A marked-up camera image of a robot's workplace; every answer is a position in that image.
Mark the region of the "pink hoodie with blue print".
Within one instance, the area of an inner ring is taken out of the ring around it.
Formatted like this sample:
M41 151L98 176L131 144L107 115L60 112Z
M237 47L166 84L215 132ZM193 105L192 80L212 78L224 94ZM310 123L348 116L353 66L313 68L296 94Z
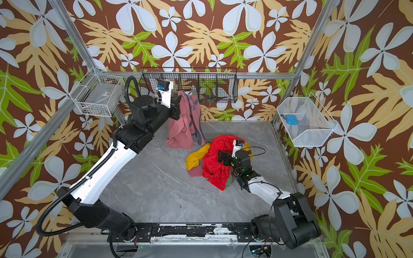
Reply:
M169 135L166 145L171 149L192 149L194 144L204 146L201 128L201 107L198 96L192 91L179 91L180 117L169 119Z

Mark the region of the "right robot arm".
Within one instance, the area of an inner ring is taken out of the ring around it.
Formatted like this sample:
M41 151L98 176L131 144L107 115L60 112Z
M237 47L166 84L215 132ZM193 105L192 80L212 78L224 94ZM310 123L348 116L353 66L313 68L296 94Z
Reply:
M281 190L253 170L249 150L233 154L218 152L218 162L231 168L242 190L254 194L270 205L268 215L251 220L255 239L270 238L275 243L295 249L321 236L321 228L305 196Z

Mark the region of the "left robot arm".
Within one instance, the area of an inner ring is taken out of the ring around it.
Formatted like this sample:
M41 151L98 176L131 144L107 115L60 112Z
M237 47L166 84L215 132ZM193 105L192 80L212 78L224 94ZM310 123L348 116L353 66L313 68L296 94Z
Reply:
M161 78L156 81L154 88L157 97L142 95L137 91L137 98L127 101L131 110L128 122L114 131L112 145L85 176L72 186L58 190L58 198L39 217L36 228L38 235L52 237L84 226L107 230L110 235L118 235L126 241L135 237L134 220L108 207L99 197L120 170L153 140L154 134L166 121L179 119L181 98L172 95L174 82ZM79 223L47 232L43 229L43 223L59 204L67 206Z

